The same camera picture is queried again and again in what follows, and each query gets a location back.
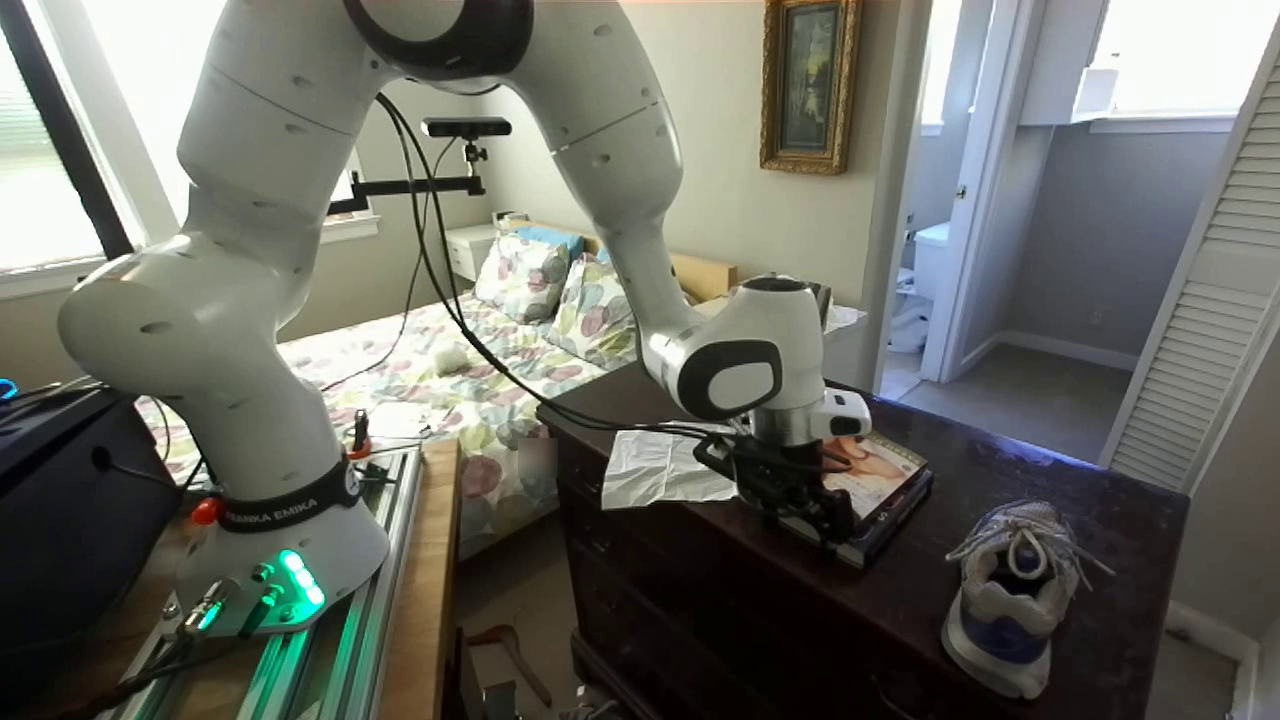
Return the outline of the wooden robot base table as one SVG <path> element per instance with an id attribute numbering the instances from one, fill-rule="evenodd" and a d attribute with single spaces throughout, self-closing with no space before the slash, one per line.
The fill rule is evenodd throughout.
<path id="1" fill-rule="evenodd" d="M 187 522 L 163 529 L 134 586 L 86 636 L 86 649 L 8 720 L 442 720 L 452 658 L 457 445 L 381 453 L 389 484 L 377 514 L 393 554 L 310 633 L 274 639 L 204 639 L 115 709 L 124 687 L 180 627 L 171 597 Z"/>

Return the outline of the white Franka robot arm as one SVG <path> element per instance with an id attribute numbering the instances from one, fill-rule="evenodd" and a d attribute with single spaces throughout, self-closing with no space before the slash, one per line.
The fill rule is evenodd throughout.
<path id="1" fill-rule="evenodd" d="M 665 212 L 681 145 L 615 0 L 223 0 L 180 132 L 187 216 L 115 254 L 60 309 L 94 380 L 166 399 L 215 481 L 180 598 L 200 636 L 321 619 L 389 561 L 322 395 L 274 349 L 321 251 L 322 204 L 397 74 L 515 90 L 600 230 L 635 319 L 639 368 L 695 420 L 723 420 L 773 481 L 819 481 L 833 426 L 819 310 L 759 278 L 701 315 L 681 295 Z"/>

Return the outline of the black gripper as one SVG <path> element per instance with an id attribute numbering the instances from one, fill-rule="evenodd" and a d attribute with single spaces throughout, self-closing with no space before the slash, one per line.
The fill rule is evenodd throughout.
<path id="1" fill-rule="evenodd" d="M 727 474 L 763 511 L 800 514 L 819 544 L 845 544 L 857 531 L 848 496 L 822 486 L 815 445 L 775 449 L 755 436 L 703 436 L 690 455 Z"/>

